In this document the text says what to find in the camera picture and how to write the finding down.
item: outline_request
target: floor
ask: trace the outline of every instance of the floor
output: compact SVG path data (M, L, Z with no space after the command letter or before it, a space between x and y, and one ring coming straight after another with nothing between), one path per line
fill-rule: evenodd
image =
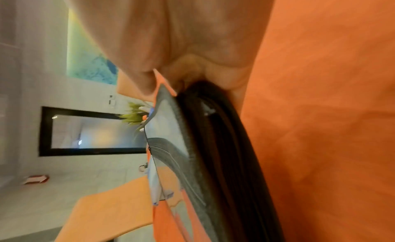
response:
M0 242L37 232L53 233L66 222L79 198L110 190L142 175L135 170L76 172L50 175L49 181L43 184L1 188ZM137 229L117 240L126 241L154 241L152 227Z

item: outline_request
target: wall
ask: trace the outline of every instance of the wall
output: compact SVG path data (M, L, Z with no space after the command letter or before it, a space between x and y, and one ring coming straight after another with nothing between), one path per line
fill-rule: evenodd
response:
M19 157L21 51L16 2L0 0L0 186L16 174Z
M123 113L127 101L117 95L115 108L107 98L113 85L65 76L68 9L63 0L19 0L21 29L21 139L19 175L86 170L118 170L144 164L145 154L38 157L40 107Z

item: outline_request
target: person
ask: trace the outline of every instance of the person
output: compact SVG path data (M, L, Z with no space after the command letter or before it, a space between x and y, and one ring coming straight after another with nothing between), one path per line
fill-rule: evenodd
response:
M141 92L227 93L288 241L395 241L395 0L66 1Z

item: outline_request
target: hand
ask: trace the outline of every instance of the hand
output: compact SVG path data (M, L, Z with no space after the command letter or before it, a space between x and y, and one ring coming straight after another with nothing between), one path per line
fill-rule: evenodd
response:
M66 0L142 93L157 69L176 90L198 80L241 108L273 0Z

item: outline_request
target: painting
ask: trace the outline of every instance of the painting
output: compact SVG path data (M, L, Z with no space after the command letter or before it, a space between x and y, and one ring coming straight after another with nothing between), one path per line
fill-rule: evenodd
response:
M101 52L69 10L67 76L116 85L118 68Z

